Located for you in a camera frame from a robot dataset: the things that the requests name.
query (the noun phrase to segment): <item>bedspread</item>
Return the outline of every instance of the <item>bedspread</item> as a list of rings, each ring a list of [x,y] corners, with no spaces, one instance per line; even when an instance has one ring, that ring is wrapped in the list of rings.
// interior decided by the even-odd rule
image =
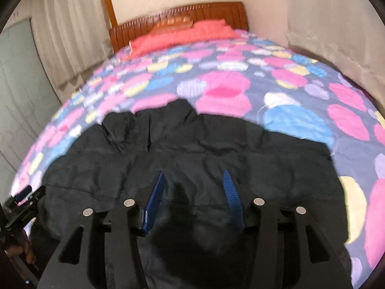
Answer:
[[[31,147],[12,192],[38,188],[50,163],[109,112],[186,98],[198,113],[244,118],[267,130],[326,143],[345,191],[346,247],[358,288],[385,250],[385,120],[332,68],[271,41],[240,39],[177,46],[129,60],[129,49],[94,72]]]

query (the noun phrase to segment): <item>metal bolt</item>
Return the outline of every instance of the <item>metal bolt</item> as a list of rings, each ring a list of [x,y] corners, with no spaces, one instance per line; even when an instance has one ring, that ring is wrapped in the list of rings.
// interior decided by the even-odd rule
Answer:
[[[92,210],[92,208],[86,208],[84,211],[83,211],[83,215],[84,216],[90,216],[92,215],[94,211]]]
[[[306,213],[306,209],[302,206],[297,207],[295,210],[297,211],[298,214],[301,214],[301,215]]]
[[[264,200],[262,198],[256,198],[254,199],[254,204],[259,206],[264,205]]]
[[[135,204],[135,201],[132,200],[132,199],[127,199],[126,201],[124,201],[124,206],[126,207],[130,207],[130,206],[133,206]]]

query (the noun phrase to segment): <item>red pillow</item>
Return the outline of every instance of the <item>red pillow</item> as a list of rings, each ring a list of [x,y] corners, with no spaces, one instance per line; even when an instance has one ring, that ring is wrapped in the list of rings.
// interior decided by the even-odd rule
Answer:
[[[222,26],[225,21],[209,21],[191,29],[163,34],[147,34],[130,42],[130,59],[147,53],[167,49],[171,46],[185,45],[193,42],[233,39],[240,36],[230,26]]]
[[[194,24],[194,28],[222,28],[226,26],[225,20],[204,20],[204,21],[197,21]]]

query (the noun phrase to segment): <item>colorful comforter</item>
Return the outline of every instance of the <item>colorful comforter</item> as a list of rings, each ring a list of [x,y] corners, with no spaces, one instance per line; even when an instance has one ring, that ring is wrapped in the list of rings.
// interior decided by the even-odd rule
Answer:
[[[134,60],[120,51],[53,116],[12,186],[37,189],[50,163],[109,112],[186,98],[199,113],[244,118],[326,143],[345,190],[358,288],[385,250],[385,120],[364,93],[314,59],[240,32],[241,39],[177,46]]]

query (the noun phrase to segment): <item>white curtain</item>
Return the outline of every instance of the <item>white curtain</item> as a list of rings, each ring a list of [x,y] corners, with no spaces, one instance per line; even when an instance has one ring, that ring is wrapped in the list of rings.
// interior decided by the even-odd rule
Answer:
[[[243,1],[252,32],[333,63],[385,114],[385,28],[369,0]]]
[[[103,0],[32,0],[36,47],[62,102],[111,55],[109,25]]]

